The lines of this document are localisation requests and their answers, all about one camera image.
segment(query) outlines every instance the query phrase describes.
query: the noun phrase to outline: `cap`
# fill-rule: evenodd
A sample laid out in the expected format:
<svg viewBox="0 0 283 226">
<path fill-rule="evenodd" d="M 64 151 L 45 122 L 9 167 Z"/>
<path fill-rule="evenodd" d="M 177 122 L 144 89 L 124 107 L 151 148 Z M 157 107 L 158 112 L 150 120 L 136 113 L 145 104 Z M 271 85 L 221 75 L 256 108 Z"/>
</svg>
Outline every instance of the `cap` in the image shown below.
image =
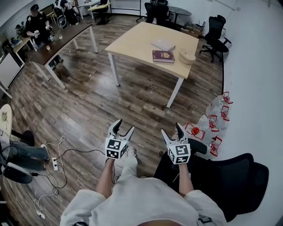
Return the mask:
<svg viewBox="0 0 283 226">
<path fill-rule="evenodd" d="M 34 4 L 32 7 L 31 7 L 31 11 L 35 11 L 35 10 L 38 10 L 39 7 L 37 4 Z"/>
</svg>

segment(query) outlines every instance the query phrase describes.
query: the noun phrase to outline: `red book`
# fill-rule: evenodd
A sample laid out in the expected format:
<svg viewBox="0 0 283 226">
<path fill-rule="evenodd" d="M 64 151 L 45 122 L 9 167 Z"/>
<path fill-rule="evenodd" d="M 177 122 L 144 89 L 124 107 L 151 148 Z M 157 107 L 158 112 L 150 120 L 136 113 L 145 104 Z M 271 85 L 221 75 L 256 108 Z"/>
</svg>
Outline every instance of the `red book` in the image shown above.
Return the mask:
<svg viewBox="0 0 283 226">
<path fill-rule="evenodd" d="M 153 50 L 152 51 L 153 61 L 155 62 L 166 62 L 174 63 L 173 52 Z"/>
</svg>

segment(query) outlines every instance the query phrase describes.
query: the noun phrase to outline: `book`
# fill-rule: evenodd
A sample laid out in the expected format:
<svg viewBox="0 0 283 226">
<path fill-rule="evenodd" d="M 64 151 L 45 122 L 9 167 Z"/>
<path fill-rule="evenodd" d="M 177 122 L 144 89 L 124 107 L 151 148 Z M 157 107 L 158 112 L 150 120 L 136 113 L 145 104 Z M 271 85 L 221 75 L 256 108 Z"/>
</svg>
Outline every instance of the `book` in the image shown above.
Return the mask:
<svg viewBox="0 0 283 226">
<path fill-rule="evenodd" d="M 170 43 L 166 40 L 163 40 L 163 39 L 157 39 L 157 40 L 153 41 L 151 44 L 160 48 L 161 50 L 164 50 L 164 51 L 172 51 L 176 47 L 172 43 Z"/>
<path fill-rule="evenodd" d="M 173 52 L 169 51 L 153 50 L 152 56 L 155 62 L 174 63 L 175 60 Z"/>
</svg>

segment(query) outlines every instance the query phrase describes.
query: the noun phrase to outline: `white shirt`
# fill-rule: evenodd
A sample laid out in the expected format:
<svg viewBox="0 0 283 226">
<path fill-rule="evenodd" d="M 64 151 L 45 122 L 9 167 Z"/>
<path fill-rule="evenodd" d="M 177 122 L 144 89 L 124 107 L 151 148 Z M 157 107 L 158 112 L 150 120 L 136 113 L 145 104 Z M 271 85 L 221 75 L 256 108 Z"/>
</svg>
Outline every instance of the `white shirt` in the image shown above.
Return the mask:
<svg viewBox="0 0 283 226">
<path fill-rule="evenodd" d="M 209 217 L 205 226 L 226 225 L 222 210 L 200 190 L 184 198 L 156 178 L 135 176 L 118 180 L 112 195 L 80 190 L 61 216 L 60 226 L 86 222 L 89 226 L 137 226 L 152 220 L 171 220 L 182 226 L 203 225 L 198 219 Z"/>
</svg>

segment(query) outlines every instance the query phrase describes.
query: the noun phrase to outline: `white sleeve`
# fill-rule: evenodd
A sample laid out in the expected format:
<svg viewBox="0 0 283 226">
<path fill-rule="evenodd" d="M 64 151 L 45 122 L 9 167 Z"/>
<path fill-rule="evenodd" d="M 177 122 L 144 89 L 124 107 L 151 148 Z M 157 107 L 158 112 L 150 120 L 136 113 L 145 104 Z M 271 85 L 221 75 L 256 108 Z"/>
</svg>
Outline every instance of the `white sleeve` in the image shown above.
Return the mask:
<svg viewBox="0 0 283 226">
<path fill-rule="evenodd" d="M 191 191 L 184 198 L 198 212 L 200 218 L 208 217 L 217 226 L 227 225 L 223 211 L 202 191 Z"/>
<path fill-rule="evenodd" d="M 104 202 L 106 198 L 94 191 L 80 190 L 61 216 L 60 226 L 73 226 L 77 222 L 89 225 L 91 211 Z"/>
</svg>

